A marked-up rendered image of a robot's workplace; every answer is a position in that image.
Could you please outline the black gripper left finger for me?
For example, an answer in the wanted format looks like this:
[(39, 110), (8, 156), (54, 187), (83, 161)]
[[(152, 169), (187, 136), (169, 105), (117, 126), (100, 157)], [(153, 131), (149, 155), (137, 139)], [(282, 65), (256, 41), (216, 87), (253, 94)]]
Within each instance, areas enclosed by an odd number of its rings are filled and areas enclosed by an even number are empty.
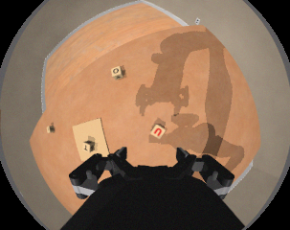
[(144, 172), (133, 167), (126, 158), (127, 147), (121, 147), (107, 157), (95, 153), (70, 172), (69, 178), (77, 197), (85, 199), (95, 192), (104, 171), (109, 171), (112, 176), (120, 173), (125, 181), (144, 179)]

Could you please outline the tan flat mat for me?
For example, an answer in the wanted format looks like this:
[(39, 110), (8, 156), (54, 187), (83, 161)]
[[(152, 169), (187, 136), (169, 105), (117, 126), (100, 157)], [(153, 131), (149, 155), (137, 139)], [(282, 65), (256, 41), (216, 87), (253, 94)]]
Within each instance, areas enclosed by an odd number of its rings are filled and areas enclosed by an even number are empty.
[[(86, 161), (86, 159), (95, 153), (100, 153), (102, 157), (107, 157), (109, 149), (106, 144), (100, 118), (73, 126), (73, 132), (81, 161)], [(95, 143), (95, 148), (90, 153), (82, 150), (82, 143), (88, 140)]]

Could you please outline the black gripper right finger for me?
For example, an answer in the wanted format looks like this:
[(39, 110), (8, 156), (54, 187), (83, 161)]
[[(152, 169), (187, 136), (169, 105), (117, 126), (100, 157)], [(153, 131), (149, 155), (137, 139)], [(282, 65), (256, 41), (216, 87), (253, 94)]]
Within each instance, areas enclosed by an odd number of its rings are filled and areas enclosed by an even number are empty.
[(177, 148), (176, 160), (178, 162), (164, 171), (163, 178), (181, 180), (185, 174), (192, 176), (194, 172), (199, 172), (207, 186), (224, 199), (232, 186), (234, 174), (210, 155), (204, 154), (202, 158), (196, 157), (182, 148)]

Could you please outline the beige letter block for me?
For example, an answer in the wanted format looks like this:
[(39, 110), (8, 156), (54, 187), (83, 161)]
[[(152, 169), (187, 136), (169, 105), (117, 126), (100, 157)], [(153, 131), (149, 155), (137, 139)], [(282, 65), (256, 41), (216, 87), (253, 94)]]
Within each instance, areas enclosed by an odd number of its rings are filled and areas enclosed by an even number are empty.
[(47, 132), (48, 133), (52, 133), (52, 132), (55, 132), (55, 130), (54, 130), (54, 126), (47, 126)]
[(95, 148), (95, 143), (94, 142), (91, 142), (89, 140), (83, 142), (82, 150), (90, 153), (91, 151), (94, 150), (94, 148)]
[(155, 125), (155, 127), (151, 130), (151, 134), (160, 139), (166, 130), (159, 125)]
[(112, 72), (112, 77), (115, 80), (123, 78), (123, 70), (122, 70), (122, 68), (120, 66), (112, 68), (111, 72)]

